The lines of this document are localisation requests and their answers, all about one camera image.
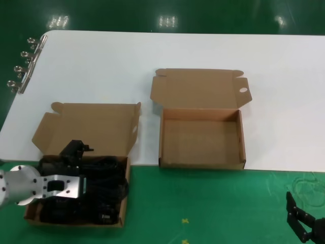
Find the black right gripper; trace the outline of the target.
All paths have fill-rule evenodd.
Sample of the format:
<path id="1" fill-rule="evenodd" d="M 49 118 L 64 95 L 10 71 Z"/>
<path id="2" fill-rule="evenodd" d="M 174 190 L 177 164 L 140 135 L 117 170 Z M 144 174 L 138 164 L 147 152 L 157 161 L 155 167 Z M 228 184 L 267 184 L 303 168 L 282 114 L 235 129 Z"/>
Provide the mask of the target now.
<path id="1" fill-rule="evenodd" d="M 291 192 L 286 193 L 287 223 L 301 242 L 309 240 L 317 244 L 324 244 L 324 218 L 315 219 L 312 215 L 297 207 Z M 311 232 L 301 224 L 311 228 Z"/>

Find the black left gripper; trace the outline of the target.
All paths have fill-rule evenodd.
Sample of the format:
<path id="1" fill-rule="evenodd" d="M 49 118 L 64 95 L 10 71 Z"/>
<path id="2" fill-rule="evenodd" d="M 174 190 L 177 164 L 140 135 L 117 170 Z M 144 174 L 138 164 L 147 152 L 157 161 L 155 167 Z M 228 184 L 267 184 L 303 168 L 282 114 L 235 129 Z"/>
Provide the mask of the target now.
<path id="1" fill-rule="evenodd" d="M 43 157 L 37 170 L 41 175 L 40 198 L 80 198 L 86 192 L 86 177 L 81 173 L 85 152 L 94 151 L 81 140 L 72 140 L 59 157 Z"/>

